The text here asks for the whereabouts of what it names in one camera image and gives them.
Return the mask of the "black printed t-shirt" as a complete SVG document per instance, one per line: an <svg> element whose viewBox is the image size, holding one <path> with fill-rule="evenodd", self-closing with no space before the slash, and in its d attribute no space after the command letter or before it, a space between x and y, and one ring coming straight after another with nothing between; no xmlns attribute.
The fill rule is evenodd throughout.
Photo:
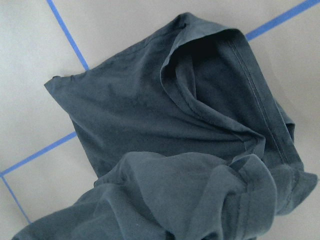
<svg viewBox="0 0 320 240"><path fill-rule="evenodd" d="M255 240L318 183L238 29L186 12L44 86L97 180L16 240Z"/></svg>

